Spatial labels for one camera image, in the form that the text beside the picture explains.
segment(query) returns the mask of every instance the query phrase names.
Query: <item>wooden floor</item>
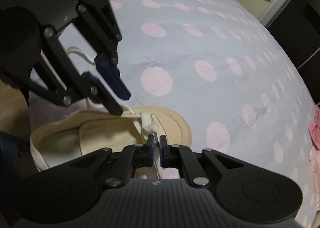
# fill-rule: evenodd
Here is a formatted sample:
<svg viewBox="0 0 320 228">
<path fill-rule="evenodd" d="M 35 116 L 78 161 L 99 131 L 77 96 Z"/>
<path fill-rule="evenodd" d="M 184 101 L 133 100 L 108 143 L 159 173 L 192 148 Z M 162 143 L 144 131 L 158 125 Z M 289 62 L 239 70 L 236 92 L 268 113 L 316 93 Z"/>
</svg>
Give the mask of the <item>wooden floor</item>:
<svg viewBox="0 0 320 228">
<path fill-rule="evenodd" d="M 29 141 L 29 108 L 18 89 L 13 89 L 0 81 L 0 131 Z M 19 159 L 22 178 L 37 172 L 30 153 L 21 153 Z"/>
</svg>

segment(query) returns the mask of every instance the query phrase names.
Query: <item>folded towel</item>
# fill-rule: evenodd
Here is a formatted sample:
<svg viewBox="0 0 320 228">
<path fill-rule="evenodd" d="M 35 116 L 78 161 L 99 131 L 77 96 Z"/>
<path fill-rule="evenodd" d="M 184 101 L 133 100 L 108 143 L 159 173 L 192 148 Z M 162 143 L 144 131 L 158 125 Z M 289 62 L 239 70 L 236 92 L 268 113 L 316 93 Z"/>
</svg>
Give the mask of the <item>folded towel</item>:
<svg viewBox="0 0 320 228">
<path fill-rule="evenodd" d="M 316 211 L 320 211 L 320 108 L 316 108 L 315 123 L 308 126 L 310 137 L 313 143 L 309 159 L 311 163 L 315 197 L 316 197 Z"/>
<path fill-rule="evenodd" d="M 309 133 L 313 142 L 313 145 L 316 147 L 316 149 L 320 150 L 320 108 L 316 108 L 315 113 L 315 123 L 310 124 L 308 126 Z"/>
</svg>

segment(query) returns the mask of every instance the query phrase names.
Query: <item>light blue sheet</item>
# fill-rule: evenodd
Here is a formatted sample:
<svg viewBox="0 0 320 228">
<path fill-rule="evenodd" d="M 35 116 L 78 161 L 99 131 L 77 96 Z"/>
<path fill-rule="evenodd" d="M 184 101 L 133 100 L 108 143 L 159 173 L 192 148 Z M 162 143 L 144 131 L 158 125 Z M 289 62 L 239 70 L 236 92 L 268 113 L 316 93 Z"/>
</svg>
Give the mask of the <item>light blue sheet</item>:
<svg viewBox="0 0 320 228">
<path fill-rule="evenodd" d="M 132 92 L 121 103 L 175 110 L 191 127 L 193 151 L 212 147 L 292 178 L 304 195 L 297 220 L 310 227 L 316 200 L 307 126 L 314 102 L 268 31 L 235 0 L 111 3 L 123 35 L 118 67 Z M 60 41 L 95 56 L 72 25 Z M 70 57 L 80 73 L 97 74 L 79 56 Z M 83 106 L 57 108 L 31 94 L 31 122 L 60 120 Z"/>
</svg>

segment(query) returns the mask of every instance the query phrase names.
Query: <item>beige sneaker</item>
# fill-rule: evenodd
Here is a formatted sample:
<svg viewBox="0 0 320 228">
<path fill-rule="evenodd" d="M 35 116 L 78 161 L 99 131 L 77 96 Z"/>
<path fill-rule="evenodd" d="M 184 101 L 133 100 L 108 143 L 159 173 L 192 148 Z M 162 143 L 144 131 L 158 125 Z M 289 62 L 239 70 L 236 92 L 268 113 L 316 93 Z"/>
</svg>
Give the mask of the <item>beige sneaker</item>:
<svg viewBox="0 0 320 228">
<path fill-rule="evenodd" d="M 176 112 L 155 106 L 125 108 L 122 116 L 100 111 L 77 111 L 67 118 L 41 126 L 30 137 L 30 149 L 39 171 L 65 163 L 100 148 L 122 151 L 125 146 L 145 144 L 149 134 L 166 135 L 169 145 L 191 146 L 188 123 Z M 142 168 L 138 176 L 163 178 L 159 149 L 155 168 Z"/>
</svg>

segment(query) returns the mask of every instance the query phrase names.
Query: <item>white shoelace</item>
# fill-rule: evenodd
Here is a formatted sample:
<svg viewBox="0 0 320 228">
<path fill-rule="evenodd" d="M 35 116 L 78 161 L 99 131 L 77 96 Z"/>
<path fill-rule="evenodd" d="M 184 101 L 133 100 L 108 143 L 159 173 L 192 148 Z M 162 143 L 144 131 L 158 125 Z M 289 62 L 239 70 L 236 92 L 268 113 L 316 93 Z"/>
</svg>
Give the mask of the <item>white shoelace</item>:
<svg viewBox="0 0 320 228">
<path fill-rule="evenodd" d="M 83 58 L 84 60 L 86 60 L 89 64 L 95 65 L 96 63 L 94 62 L 94 58 L 92 58 L 91 56 L 89 56 L 88 54 L 86 54 L 85 52 L 83 52 L 80 48 L 76 47 L 76 46 L 69 46 L 66 49 L 66 54 L 77 54 L 78 56 L 80 56 L 81 58 Z"/>
</svg>

